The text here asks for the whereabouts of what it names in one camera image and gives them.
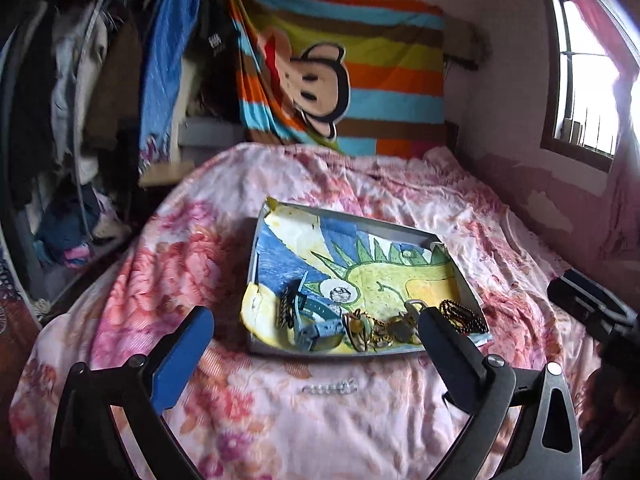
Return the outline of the black beaded hair clip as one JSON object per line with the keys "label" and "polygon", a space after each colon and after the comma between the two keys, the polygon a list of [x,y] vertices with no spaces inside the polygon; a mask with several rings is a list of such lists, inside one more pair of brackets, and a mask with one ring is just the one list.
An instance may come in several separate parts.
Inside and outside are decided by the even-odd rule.
{"label": "black beaded hair clip", "polygon": [[296,291],[287,287],[280,297],[278,307],[277,326],[292,330],[295,325],[295,300]]}

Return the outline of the pink floral bed quilt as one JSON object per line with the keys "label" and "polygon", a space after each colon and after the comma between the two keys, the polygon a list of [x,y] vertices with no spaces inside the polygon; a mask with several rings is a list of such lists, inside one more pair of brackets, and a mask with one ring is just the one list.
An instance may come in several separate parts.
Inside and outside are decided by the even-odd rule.
{"label": "pink floral bed quilt", "polygon": [[[9,419],[17,455],[47,478],[55,412],[70,367],[122,365],[195,306],[214,340],[166,420],[209,479],[423,479],[464,423],[423,354],[300,362],[246,352],[239,307],[255,221],[267,197],[437,235],[480,295],[490,350],[516,367],[564,368],[575,404],[598,367],[593,340],[546,289],[564,262],[446,148],[420,159],[350,158],[314,146],[242,144],[175,188],[126,260],[39,334]],[[339,396],[304,385],[353,379]]]}

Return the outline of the blue watch in tray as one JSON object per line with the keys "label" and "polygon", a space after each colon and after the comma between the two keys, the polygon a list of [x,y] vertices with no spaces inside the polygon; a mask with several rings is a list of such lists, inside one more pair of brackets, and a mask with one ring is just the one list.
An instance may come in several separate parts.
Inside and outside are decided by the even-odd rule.
{"label": "blue watch in tray", "polygon": [[305,272],[292,296],[290,313],[294,344],[300,352],[329,352],[343,341],[346,330],[340,309],[306,290]]}

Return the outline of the grey tray with dinosaur drawing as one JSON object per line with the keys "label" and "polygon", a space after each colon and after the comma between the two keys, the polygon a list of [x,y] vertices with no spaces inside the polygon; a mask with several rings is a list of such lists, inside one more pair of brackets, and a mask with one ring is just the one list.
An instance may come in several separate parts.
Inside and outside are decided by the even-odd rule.
{"label": "grey tray with dinosaur drawing", "polygon": [[[346,335],[329,352],[300,352],[293,330],[277,326],[281,295],[305,272],[306,290],[341,310]],[[272,197],[262,204],[241,307],[250,351],[308,359],[420,352],[424,307],[477,346],[491,341],[480,297],[436,235]]]}

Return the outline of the grey shelf beside bed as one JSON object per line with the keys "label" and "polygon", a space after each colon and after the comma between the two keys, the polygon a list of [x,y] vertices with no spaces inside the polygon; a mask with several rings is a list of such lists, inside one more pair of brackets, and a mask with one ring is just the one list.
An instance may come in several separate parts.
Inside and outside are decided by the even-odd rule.
{"label": "grey shelf beside bed", "polygon": [[178,129],[179,148],[226,150],[244,140],[245,129],[241,125],[213,117],[188,117]]}

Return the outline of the pink window curtain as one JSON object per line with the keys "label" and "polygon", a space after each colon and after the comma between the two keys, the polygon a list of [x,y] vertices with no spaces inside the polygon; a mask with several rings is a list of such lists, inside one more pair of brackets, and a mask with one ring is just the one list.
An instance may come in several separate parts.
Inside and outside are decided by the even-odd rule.
{"label": "pink window curtain", "polygon": [[598,0],[570,1],[575,3],[582,19],[600,45],[604,47],[618,72],[624,78],[635,80],[639,73],[639,65],[605,8],[598,3]]}

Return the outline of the striped monkey blanket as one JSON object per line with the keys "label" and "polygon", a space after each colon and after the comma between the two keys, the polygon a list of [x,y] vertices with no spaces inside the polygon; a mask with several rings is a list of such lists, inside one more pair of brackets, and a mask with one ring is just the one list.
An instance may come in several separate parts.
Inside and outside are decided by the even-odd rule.
{"label": "striped monkey blanket", "polygon": [[228,0],[257,142],[420,157],[447,141],[444,14],[421,0]]}

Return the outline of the blue polka dot curtain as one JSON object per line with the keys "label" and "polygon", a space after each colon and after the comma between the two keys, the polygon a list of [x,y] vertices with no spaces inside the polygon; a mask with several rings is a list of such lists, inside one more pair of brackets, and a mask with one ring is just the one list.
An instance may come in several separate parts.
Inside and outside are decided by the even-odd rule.
{"label": "blue polka dot curtain", "polygon": [[141,81],[140,174],[169,159],[182,56],[198,21],[199,6],[200,0],[158,0],[155,6]]}

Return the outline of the hanging clothes in wardrobe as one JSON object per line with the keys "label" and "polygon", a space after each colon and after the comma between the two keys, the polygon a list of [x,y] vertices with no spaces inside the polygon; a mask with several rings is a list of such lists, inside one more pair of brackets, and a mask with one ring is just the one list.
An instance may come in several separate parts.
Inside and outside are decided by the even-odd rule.
{"label": "hanging clothes in wardrobe", "polygon": [[155,0],[18,0],[1,62],[1,226],[27,284],[126,237]]}

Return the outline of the window with dark frame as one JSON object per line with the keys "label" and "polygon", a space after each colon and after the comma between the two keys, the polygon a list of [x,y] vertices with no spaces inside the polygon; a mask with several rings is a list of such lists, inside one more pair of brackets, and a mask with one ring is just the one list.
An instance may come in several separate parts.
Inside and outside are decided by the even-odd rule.
{"label": "window with dark frame", "polygon": [[[570,0],[544,0],[549,26],[549,106],[541,146],[576,162],[611,169],[620,118],[614,87],[624,78]],[[628,36],[602,0],[627,47]]]}

